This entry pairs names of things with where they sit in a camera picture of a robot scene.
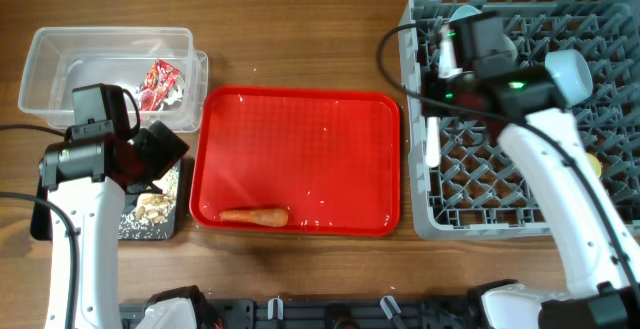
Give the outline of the light blue plate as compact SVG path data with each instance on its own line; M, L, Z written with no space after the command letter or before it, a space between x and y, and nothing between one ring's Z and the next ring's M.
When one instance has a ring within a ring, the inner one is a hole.
M481 13L481 10L472 5L463 5L454 11L454 13L449 18L449 21L454 22L471 16L479 15Z

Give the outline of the red snack wrapper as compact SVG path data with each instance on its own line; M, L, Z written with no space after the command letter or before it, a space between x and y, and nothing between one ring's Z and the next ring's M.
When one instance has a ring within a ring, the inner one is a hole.
M162 100L183 73L164 60L156 60L140 85L136 98L139 109L150 111Z

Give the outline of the light blue bowl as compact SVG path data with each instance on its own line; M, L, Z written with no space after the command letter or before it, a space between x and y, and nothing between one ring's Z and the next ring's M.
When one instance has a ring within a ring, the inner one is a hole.
M544 66L564 96L567 107L580 104L593 94L589 66L577 50L550 52L545 57Z

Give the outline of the white plastic spoon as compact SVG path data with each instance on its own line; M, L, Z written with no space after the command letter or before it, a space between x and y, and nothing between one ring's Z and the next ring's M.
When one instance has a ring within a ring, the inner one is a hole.
M435 168L441 162L441 143L440 143L440 119L430 116L426 121L426 149L425 160L430 168Z

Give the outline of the yellow plastic cup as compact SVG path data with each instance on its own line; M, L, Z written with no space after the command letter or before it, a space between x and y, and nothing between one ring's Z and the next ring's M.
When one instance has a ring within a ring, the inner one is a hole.
M600 160L592 153L588 153L587 154L587 159L589 160L589 163L595 173L595 175L599 178L602 177L602 171L603 171L603 166L600 162Z

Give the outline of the orange carrot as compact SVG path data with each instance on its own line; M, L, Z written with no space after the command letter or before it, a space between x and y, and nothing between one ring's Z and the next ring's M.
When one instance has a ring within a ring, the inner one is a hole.
M280 208L231 209L219 214L222 221L253 224L266 227L284 227L288 223L288 212Z

